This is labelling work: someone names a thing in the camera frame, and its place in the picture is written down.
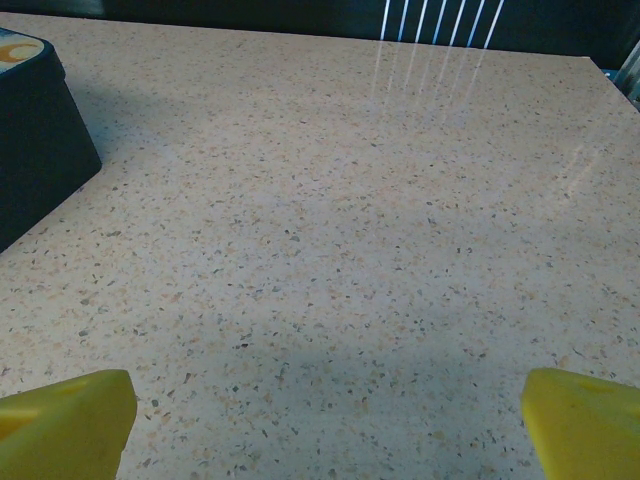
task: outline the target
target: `granite surface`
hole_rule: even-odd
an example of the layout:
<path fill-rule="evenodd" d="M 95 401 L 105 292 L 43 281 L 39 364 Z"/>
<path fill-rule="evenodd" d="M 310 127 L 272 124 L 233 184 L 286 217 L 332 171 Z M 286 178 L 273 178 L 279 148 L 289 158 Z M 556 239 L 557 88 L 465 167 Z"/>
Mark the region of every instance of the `granite surface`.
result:
<path fill-rule="evenodd" d="M 0 395 L 125 368 L 122 479 L 542 479 L 640 385 L 640 115 L 585 58 L 0 14 L 104 169 L 0 255 Z"/>

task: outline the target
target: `black box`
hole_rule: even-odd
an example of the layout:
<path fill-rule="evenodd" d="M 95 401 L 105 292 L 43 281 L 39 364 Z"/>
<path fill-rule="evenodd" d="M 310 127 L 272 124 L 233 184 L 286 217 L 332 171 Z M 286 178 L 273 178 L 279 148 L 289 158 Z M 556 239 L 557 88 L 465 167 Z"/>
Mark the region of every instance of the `black box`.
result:
<path fill-rule="evenodd" d="M 0 29 L 0 252 L 100 170 L 64 77 L 49 42 Z"/>

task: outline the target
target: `speckled countertop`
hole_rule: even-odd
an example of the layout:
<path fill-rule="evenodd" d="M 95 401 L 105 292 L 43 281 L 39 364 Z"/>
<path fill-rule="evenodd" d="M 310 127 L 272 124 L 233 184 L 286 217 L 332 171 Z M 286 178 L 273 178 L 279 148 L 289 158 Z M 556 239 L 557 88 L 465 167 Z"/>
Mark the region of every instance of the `speckled countertop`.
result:
<path fill-rule="evenodd" d="M 0 255 L 0 394 L 125 368 L 122 479 L 541 479 L 640 385 L 640 115 L 584 58 L 0 14 L 104 169 Z"/>

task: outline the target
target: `dark background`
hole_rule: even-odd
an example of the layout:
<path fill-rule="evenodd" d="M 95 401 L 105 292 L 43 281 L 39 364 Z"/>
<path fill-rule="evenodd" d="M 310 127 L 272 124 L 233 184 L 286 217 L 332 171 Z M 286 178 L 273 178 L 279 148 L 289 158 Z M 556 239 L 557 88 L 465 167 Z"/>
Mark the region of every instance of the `dark background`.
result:
<path fill-rule="evenodd" d="M 462 0 L 428 0 L 420 42 L 449 39 Z M 482 47 L 500 0 L 485 0 L 472 46 Z M 454 45 L 466 46 L 481 0 L 467 0 Z M 404 0 L 390 0 L 385 39 L 397 40 Z M 386 0 L 0 0 L 0 10 L 110 20 L 379 39 Z M 409 0 L 413 42 L 423 0 Z M 504 0 L 489 48 L 591 57 L 618 69 L 640 39 L 640 0 Z"/>

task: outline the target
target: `countertop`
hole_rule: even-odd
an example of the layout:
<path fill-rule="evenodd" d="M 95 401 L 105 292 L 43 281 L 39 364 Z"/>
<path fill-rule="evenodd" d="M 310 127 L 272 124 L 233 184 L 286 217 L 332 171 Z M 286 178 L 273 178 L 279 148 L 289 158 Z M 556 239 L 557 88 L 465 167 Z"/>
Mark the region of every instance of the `countertop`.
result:
<path fill-rule="evenodd" d="M 586 58 L 0 14 L 104 162 L 0 255 L 0 395 L 125 368 L 122 479 L 542 479 L 640 385 L 640 115 Z"/>

